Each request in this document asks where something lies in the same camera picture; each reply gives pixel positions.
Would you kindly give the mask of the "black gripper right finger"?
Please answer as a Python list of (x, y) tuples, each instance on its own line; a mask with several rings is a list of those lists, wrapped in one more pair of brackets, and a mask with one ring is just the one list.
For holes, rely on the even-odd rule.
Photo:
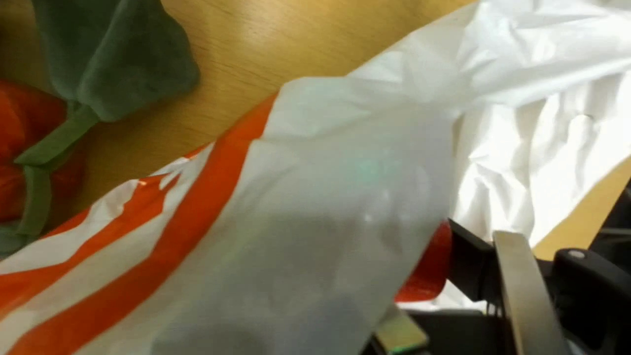
[(493, 245), (516, 355), (571, 355), (528, 241), (495, 233)]

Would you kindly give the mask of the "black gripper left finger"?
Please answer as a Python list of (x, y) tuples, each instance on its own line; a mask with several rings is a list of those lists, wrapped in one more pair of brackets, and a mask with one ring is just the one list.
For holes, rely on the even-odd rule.
[(384, 355), (418, 355), (430, 345), (428, 334), (402, 310), (390, 308), (374, 328)]

